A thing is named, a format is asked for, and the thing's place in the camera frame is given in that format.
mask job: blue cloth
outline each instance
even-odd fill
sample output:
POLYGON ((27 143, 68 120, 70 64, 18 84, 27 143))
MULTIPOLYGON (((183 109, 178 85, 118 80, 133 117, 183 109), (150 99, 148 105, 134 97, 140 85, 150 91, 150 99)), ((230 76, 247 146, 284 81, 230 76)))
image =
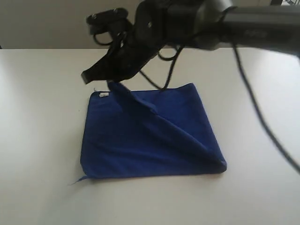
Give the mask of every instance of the blue cloth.
POLYGON ((222 156, 193 84, 129 91, 109 82, 90 97, 82 141, 84 178, 222 173, 222 156))

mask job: cloth fold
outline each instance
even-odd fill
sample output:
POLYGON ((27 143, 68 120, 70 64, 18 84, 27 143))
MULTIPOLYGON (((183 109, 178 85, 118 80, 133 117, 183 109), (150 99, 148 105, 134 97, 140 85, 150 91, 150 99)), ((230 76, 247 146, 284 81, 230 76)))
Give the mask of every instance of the cloth fold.
POLYGON ((115 82, 108 87, 108 93, 94 92, 88 106, 81 154, 88 178, 226 170, 193 84, 163 92, 130 91, 115 82))

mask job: white label tag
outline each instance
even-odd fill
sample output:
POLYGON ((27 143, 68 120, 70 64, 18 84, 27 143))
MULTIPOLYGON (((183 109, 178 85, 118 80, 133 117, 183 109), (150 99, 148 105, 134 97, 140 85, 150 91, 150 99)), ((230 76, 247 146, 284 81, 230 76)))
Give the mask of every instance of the white label tag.
POLYGON ((108 92, 101 92, 101 93, 99 94, 99 97, 100 97, 100 98, 102 98, 102 97, 107 97, 107 96, 109 96, 109 93, 108 93, 108 92))

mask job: white table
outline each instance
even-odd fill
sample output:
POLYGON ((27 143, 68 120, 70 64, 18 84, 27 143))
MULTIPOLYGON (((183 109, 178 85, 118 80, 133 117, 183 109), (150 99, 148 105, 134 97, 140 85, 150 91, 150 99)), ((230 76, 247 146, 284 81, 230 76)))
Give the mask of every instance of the white table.
MULTIPOLYGON (((222 175, 85 180, 79 164, 93 89, 80 73, 105 50, 0 51, 1 225, 298 225, 300 176, 263 132, 231 49, 184 50, 171 87, 194 83, 228 162, 222 175)), ((242 49, 263 113, 300 163, 300 64, 242 49)), ((144 69, 162 84, 169 64, 144 69)), ((152 87, 137 75, 124 84, 152 87)))

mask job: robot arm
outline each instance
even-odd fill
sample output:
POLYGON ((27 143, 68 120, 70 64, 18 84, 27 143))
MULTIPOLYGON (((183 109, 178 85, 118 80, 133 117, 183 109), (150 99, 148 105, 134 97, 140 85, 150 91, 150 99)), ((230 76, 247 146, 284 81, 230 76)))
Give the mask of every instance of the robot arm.
POLYGON ((118 8, 87 18, 92 35, 109 32, 107 54, 83 71, 85 83, 130 79, 165 45, 215 50, 221 42, 299 55, 300 7, 233 7, 229 0, 144 0, 135 24, 118 8))

